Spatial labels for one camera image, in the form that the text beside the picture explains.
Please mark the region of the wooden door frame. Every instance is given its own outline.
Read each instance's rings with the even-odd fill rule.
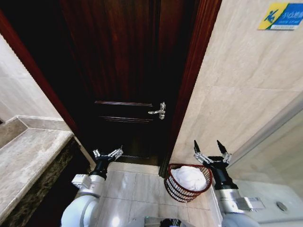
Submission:
[[[169,141],[167,143],[167,154],[160,167],[159,175],[165,176],[177,137],[186,113],[186,109],[193,92],[196,79],[203,61],[206,48],[220,9],[222,0],[197,0],[197,14],[192,30],[192,36],[188,46],[187,59],[182,76],[181,86],[178,92],[177,104],[173,115],[173,120],[169,130]],[[78,125],[73,120],[59,97],[56,95],[42,71],[37,66],[31,54],[20,40],[9,21],[0,10],[0,33],[11,46],[15,54],[19,57],[26,69],[32,75],[39,87],[46,94],[61,117],[73,133],[81,141],[82,135]]]

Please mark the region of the marble wall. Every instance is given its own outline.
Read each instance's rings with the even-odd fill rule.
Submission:
[[[258,31],[276,0],[223,0],[170,162],[196,163],[193,141],[234,153],[303,90],[303,25]]]
[[[19,58],[0,35],[0,119],[16,115],[60,118]]]

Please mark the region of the door handle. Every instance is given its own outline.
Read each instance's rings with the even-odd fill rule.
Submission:
[[[163,102],[163,103],[160,103],[160,110],[149,111],[148,113],[149,113],[149,114],[159,114],[159,118],[160,118],[161,120],[163,120],[164,117],[165,117],[165,107],[166,107],[166,105],[165,105],[164,102]]]

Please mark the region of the white towel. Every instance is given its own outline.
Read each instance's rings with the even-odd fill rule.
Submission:
[[[191,191],[201,191],[207,184],[206,179],[199,168],[182,166],[180,169],[172,169],[172,176],[184,188]]]

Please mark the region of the glass panel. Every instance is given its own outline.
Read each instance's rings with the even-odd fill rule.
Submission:
[[[259,223],[303,220],[303,111],[228,172],[242,196],[260,197],[263,201],[265,210],[249,213]]]

